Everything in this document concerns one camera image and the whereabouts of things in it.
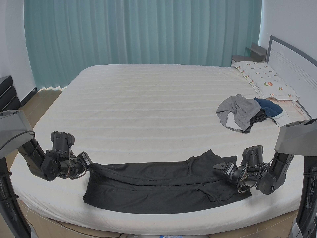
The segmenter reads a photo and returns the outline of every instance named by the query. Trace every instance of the patterned pillow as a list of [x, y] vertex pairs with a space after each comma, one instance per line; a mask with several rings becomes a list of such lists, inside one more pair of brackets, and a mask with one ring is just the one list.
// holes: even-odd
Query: patterned pillow
[[266, 62], [240, 61], [232, 64], [261, 98], [297, 101], [298, 95]]

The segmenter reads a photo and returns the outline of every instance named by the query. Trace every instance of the gray cloth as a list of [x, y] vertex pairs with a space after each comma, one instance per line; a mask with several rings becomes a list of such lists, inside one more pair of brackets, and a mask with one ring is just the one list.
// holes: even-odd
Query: gray cloth
[[220, 123], [226, 126], [228, 114], [232, 112], [236, 124], [245, 131], [250, 126], [250, 119], [254, 117], [260, 109], [261, 106], [256, 100], [246, 99], [241, 94], [237, 94], [221, 102], [216, 114], [220, 118]]

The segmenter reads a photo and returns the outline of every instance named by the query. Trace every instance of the clothing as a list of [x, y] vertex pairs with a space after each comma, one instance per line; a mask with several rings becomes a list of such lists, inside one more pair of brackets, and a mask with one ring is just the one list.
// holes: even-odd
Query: clothing
[[250, 127], [248, 127], [246, 130], [242, 131], [243, 133], [250, 133], [251, 127], [254, 123], [261, 122], [266, 120], [266, 113], [264, 109], [260, 109], [260, 111], [250, 119]]
[[260, 105], [256, 100], [246, 99], [241, 94], [225, 99], [216, 110], [220, 123], [227, 124], [228, 114], [234, 115], [234, 121], [242, 129], [246, 130], [250, 126], [250, 119], [260, 111]]
[[254, 99], [260, 104], [262, 109], [265, 109], [266, 115], [272, 118], [272, 120], [276, 122], [276, 125], [278, 127], [289, 124], [291, 122], [286, 111], [283, 110], [279, 105], [266, 99]]
[[230, 112], [230, 113], [228, 114], [226, 127], [227, 127], [227, 128], [231, 128], [231, 129], [233, 129], [233, 130], [242, 130], [242, 129], [240, 128], [240, 126], [238, 126], [238, 125], [236, 124], [232, 112]]
[[212, 169], [236, 156], [221, 158], [211, 150], [180, 162], [93, 163], [84, 202], [135, 214], [173, 214], [200, 211], [251, 196], [239, 194], [236, 184]]

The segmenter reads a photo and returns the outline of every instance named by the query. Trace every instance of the mattress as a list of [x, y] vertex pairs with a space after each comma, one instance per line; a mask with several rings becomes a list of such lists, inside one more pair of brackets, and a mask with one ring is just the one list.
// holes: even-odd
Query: mattress
[[[41, 147], [52, 148], [50, 134], [75, 137], [75, 155], [86, 151], [93, 162], [185, 161], [209, 149], [237, 155], [263, 145], [264, 161], [273, 157], [279, 128], [270, 119], [249, 134], [219, 122], [218, 105], [242, 94], [259, 97], [233, 68], [190, 65], [100, 65], [83, 70], [34, 127]], [[308, 119], [292, 101], [279, 101], [291, 121]], [[108, 211], [85, 204], [89, 173], [77, 180], [47, 182], [33, 176], [18, 155], [11, 177], [15, 192], [45, 217], [104, 231], [145, 235], [203, 235], [249, 226], [298, 209], [303, 157], [295, 156], [283, 186], [271, 195], [252, 196], [225, 206], [181, 214], [142, 215]]]

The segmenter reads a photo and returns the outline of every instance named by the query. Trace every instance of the floor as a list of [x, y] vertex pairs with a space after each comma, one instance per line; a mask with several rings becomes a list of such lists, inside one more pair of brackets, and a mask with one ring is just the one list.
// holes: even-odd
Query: floor
[[[60, 90], [42, 90], [36, 93], [21, 109], [24, 111], [32, 127], [43, 116], [46, 110], [60, 95]], [[17, 151], [6, 157], [8, 168], [11, 167]], [[21, 210], [26, 219], [35, 228], [39, 238], [84, 238], [84, 237], [118, 237], [119, 233], [98, 231], [79, 227], [73, 224], [57, 222], [40, 216], [22, 201], [19, 201]], [[289, 212], [274, 219], [261, 222], [249, 227], [228, 232], [209, 235], [210, 238], [286, 238], [297, 211]], [[0, 237], [14, 238], [8, 226], [0, 215]]]

